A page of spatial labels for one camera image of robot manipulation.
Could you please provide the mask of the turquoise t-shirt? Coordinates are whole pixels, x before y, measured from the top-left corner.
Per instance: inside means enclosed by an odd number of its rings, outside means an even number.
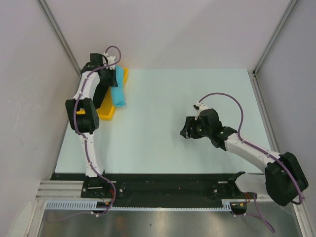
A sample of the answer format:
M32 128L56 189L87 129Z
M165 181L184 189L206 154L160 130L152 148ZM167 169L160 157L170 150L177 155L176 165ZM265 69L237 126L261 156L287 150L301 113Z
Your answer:
M116 66L115 76L117 81L117 86L111 87L111 98L112 103L115 107L122 107L126 104L125 95L124 95L124 69L120 66Z

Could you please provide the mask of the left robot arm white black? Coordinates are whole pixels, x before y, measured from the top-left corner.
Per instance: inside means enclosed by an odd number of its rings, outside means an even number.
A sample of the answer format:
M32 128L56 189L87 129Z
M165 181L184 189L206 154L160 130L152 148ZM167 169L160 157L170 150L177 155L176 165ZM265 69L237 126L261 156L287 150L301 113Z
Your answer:
M81 70L79 87L72 99L65 102L71 129L79 136L86 162L85 175L95 178L103 174L104 167L96 154L94 134L99 128L97 113L116 78L116 57L108 53L91 53L90 61Z

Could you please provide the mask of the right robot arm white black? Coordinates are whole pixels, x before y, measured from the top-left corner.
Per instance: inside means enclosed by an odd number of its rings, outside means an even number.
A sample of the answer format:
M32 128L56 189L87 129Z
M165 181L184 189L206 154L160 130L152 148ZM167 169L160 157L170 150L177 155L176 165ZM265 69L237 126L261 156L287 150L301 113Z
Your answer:
M208 138L211 144L235 154L257 167L262 174L239 172L228 185L228 193L239 198L244 193L268 195L275 203L286 206L298 198L309 183L297 158L290 152L280 154L240 139L237 130L223 126L214 109L199 110L197 116L186 117L180 135L185 139Z

